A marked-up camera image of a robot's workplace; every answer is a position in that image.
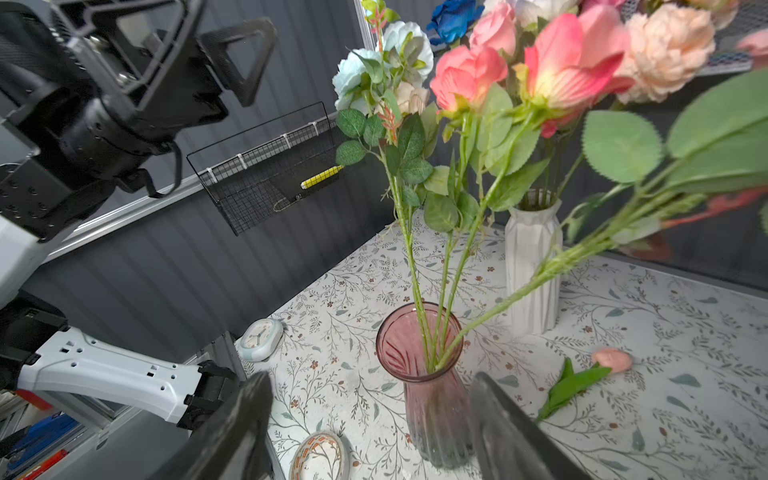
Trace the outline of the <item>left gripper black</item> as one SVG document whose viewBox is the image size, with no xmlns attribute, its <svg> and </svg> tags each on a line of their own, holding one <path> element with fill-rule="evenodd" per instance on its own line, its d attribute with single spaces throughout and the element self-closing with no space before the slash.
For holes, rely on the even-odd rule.
<svg viewBox="0 0 768 480">
<path fill-rule="evenodd" d="M 143 163 L 176 135 L 224 120 L 220 87 L 195 44 L 204 1 L 58 1 L 53 36 L 1 38 L 1 91 L 13 138 L 31 144 L 1 166 L 4 198 L 161 197 Z M 198 37 L 219 83 L 254 104 L 277 42 L 267 17 Z"/>
</svg>

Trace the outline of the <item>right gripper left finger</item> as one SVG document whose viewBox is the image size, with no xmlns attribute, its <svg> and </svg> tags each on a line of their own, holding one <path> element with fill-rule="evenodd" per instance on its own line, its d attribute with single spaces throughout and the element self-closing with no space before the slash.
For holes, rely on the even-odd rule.
<svg viewBox="0 0 768 480">
<path fill-rule="evenodd" d="M 192 434 L 152 479 L 271 479 L 275 467 L 267 446 L 273 393 L 259 372 Z"/>
</svg>

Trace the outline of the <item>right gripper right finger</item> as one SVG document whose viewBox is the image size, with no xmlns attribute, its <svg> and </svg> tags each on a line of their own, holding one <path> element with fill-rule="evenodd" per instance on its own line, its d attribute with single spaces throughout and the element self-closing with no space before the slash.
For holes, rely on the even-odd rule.
<svg viewBox="0 0 768 480">
<path fill-rule="evenodd" d="M 484 479 L 590 479 L 488 374 L 475 375 L 469 399 L 472 443 Z"/>
</svg>

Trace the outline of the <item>small pink bud stem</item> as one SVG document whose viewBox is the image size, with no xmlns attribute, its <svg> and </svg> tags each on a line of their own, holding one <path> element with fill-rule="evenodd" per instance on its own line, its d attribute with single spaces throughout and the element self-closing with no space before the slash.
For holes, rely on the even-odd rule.
<svg viewBox="0 0 768 480">
<path fill-rule="evenodd" d="M 605 348 L 592 356 L 593 365 L 576 373 L 572 361 L 566 358 L 561 375 L 550 389 L 547 400 L 539 409 L 536 423 L 551 417 L 556 411 L 566 406 L 575 396 L 586 391 L 611 374 L 622 373 L 633 366 L 632 357 L 615 348 Z"/>
</svg>

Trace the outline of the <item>purple glass vase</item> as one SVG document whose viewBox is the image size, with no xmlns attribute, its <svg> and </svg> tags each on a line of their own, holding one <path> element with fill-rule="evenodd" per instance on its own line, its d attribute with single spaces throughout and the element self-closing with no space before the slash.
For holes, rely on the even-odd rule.
<svg viewBox="0 0 768 480">
<path fill-rule="evenodd" d="M 473 453 L 467 388 L 456 372 L 461 354 L 430 373 L 414 303 L 400 306 L 380 325 L 376 354 L 381 366 L 404 386 L 405 415 L 413 445 L 439 469 L 467 464 Z"/>
</svg>

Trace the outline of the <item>white ribbed ceramic vase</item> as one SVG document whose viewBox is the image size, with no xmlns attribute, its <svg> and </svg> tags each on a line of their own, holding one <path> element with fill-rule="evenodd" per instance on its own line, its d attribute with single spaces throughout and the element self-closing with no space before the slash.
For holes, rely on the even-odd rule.
<svg viewBox="0 0 768 480">
<path fill-rule="evenodd" d="M 557 218 L 561 201 L 550 191 L 531 190 L 525 203 L 510 210 L 505 226 L 505 271 L 509 295 L 527 285 L 541 264 L 563 245 Z M 509 308 L 508 326 L 516 335 L 540 335 L 556 326 L 560 295 L 558 277 Z"/>
</svg>

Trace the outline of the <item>blue rose stem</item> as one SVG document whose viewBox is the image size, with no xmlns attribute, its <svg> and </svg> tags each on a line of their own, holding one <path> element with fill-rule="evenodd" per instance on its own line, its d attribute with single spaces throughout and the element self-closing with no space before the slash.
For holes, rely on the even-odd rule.
<svg viewBox="0 0 768 480">
<path fill-rule="evenodd" d="M 446 0 L 432 12 L 426 29 L 432 33 L 434 46 L 450 45 L 461 40 L 469 27 L 479 20 L 485 7 L 476 0 Z"/>
</svg>

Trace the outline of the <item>flowers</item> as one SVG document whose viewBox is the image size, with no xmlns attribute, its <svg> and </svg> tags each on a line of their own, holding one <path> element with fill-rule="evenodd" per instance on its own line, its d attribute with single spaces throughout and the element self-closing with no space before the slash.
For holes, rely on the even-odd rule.
<svg viewBox="0 0 768 480">
<path fill-rule="evenodd" d="M 454 248 L 549 172 L 550 157 L 533 157 L 540 142 L 580 128 L 581 160 L 613 186 L 572 210 L 566 245 L 546 244 L 493 315 L 599 253 L 664 258 L 665 230 L 767 193 L 765 31 L 740 42 L 751 69 L 698 96 L 666 135 L 629 111 L 664 101 L 707 64 L 713 10 L 652 1 L 623 20 L 616 1 L 579 1 L 522 23 L 506 1 L 446 1 L 421 27 L 364 1 L 376 43 L 351 51 L 332 80 L 345 137 L 337 164 L 378 160 L 405 242 L 421 212 Z"/>
</svg>

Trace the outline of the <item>pink roses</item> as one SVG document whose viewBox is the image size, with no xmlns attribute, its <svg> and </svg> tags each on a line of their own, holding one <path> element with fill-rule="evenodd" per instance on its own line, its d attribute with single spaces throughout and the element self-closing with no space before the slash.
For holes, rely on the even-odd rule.
<svg viewBox="0 0 768 480">
<path fill-rule="evenodd" d="M 456 175 L 474 168 L 494 179 L 480 193 L 482 208 L 517 204 L 547 167 L 530 162 L 538 141 L 578 117 L 591 168 L 639 197 L 766 190 L 766 73 L 742 75 L 699 97 L 661 139 L 641 117 L 597 109 L 604 97 L 634 85 L 619 74 L 629 41 L 618 11 L 596 5 L 554 18 L 519 63 L 489 42 L 441 58 L 431 88 L 462 132 Z"/>
</svg>

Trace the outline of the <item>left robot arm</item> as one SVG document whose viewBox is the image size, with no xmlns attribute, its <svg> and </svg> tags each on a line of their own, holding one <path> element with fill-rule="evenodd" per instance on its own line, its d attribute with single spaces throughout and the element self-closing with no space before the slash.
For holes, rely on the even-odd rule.
<svg viewBox="0 0 768 480">
<path fill-rule="evenodd" d="M 169 200 L 145 168 L 179 132 L 250 106 L 277 40 L 268 18 L 200 32 L 202 1 L 53 1 L 51 20 L 1 5 L 1 386 L 105 430 L 124 405 L 193 431 L 231 403 L 230 356 L 164 361 L 180 327 L 140 321 L 143 286 L 56 270 L 116 190 Z"/>
</svg>

